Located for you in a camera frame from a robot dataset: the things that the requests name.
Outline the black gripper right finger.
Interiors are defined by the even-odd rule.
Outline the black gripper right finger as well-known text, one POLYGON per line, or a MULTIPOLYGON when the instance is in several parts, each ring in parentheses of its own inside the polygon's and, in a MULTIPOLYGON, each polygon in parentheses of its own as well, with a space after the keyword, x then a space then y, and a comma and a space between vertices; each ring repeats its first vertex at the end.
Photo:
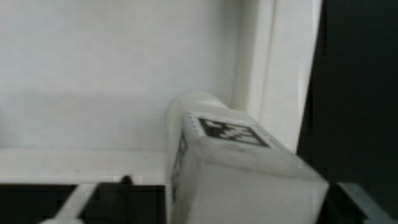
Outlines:
POLYGON ((355 183, 331 186, 322 207, 322 224, 395 224, 368 192, 355 183))

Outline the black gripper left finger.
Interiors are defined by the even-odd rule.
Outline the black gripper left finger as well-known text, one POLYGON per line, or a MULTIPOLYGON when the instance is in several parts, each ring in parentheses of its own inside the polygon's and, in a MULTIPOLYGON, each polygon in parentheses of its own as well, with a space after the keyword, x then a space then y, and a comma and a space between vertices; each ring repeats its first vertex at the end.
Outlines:
POLYGON ((167 224, 165 186, 119 182, 80 184, 41 224, 167 224))

